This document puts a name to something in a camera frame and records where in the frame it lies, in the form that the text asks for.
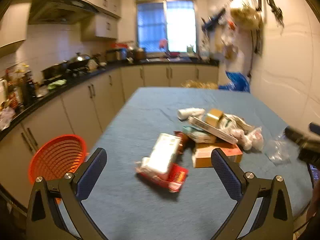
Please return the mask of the brown shiny snack wrapper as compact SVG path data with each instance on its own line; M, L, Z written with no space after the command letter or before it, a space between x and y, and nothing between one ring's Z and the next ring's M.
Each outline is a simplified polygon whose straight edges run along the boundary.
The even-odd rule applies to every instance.
M177 149L178 154L183 154L186 148L190 148L194 145L194 141L183 132L175 131L174 135L180 138L179 147Z

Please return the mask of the brown packing tape roll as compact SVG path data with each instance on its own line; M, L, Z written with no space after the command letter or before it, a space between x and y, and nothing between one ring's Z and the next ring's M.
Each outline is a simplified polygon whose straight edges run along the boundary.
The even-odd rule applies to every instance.
M207 112L204 122L206 122L210 126L217 127L222 117L223 111L212 108L210 111Z

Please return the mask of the long white toothpaste box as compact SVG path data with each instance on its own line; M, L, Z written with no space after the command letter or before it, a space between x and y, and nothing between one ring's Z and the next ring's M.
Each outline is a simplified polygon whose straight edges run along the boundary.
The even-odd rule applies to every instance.
M218 137L219 139L224 140L225 142L228 142L232 145L236 145L238 143L238 140L235 137L209 125L208 123L200 120L197 117L190 116L188 118L188 122L189 122L189 124L199 128L199 129L202 129L203 131L210 133L211 135L214 135L214 136Z

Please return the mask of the white tissue pack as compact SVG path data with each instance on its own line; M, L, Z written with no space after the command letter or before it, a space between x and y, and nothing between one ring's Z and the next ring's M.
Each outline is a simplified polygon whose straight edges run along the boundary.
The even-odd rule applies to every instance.
M150 153L144 157L140 168L142 171L152 172L166 180L177 157L180 137L161 133Z

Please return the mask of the upper wall cabinet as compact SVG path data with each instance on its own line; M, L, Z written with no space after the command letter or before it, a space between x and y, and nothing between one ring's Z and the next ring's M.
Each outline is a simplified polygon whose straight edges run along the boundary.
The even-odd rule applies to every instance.
M1 57L17 51L27 39L32 0L13 0L1 19Z

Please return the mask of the red torn snack wrapper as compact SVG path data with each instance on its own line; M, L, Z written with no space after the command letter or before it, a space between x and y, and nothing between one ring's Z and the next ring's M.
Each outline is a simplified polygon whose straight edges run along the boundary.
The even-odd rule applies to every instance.
M158 174L148 168L143 167L141 161L136 162L136 174L143 179L155 184L171 193L180 192L185 180L189 174L189 170L173 163L168 174L161 178Z

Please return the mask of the clear plastic wrapper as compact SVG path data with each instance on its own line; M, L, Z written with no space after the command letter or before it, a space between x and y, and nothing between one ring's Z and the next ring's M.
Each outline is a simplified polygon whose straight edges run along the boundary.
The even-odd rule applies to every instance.
M285 165L290 161L291 142L283 134L269 140L264 146L264 154L274 165Z

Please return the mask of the small upper cabinet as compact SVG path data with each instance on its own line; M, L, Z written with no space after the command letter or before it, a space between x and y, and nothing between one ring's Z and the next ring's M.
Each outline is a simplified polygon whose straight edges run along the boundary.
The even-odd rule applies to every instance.
M116 40L118 38L118 20L106 14L96 14L81 22L83 41Z

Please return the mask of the white small bottle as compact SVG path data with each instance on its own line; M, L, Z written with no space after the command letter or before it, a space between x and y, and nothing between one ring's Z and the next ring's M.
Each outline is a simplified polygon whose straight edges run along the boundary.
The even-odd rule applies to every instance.
M185 108L185 109L179 109L177 111L177 117L181 120L187 120L189 117L201 117L205 113L205 109L203 108Z

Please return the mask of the dark cooking pot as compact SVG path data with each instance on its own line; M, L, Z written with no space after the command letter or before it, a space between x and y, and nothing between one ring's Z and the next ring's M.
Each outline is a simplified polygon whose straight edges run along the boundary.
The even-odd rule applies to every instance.
M141 61L146 59L146 51L145 48L135 48L133 50L133 59L135 61Z

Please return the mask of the orange cardboard box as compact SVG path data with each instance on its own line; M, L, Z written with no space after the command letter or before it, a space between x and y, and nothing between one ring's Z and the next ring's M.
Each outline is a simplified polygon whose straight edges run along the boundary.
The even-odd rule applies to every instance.
M220 156L217 152L222 151L224 155L234 163L240 163L242 160L242 151L237 145L227 142L218 142L214 144L196 144L192 155L194 168L212 167L214 156Z

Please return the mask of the white red plastic bag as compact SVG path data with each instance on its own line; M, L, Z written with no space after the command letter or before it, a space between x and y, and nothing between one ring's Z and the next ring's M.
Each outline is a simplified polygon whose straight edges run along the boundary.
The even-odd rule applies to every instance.
M261 151L264 146L264 139L262 135L262 127L255 127L247 124L244 119L232 115L223 114L227 117L233 118L238 124L238 129L231 132L231 136L238 140L238 145L240 145L243 150L250 151L252 148Z

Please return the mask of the blue plastic bag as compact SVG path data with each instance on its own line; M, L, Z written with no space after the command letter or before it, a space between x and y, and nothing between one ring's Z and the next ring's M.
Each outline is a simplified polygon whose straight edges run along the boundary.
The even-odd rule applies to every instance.
M219 90L228 90L234 92L250 92L249 82L240 72L226 72L229 83L218 85Z

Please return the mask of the kitchen window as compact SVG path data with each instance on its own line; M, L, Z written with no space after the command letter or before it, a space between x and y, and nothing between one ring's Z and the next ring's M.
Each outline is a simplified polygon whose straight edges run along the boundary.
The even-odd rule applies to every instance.
M195 53L195 0L136 0L137 42L147 53Z

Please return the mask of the green white tissue packet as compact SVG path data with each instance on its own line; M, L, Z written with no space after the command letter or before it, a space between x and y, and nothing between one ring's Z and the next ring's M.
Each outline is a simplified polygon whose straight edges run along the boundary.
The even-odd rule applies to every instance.
M216 137L201 129L183 126L182 132L197 144L213 144L216 142Z

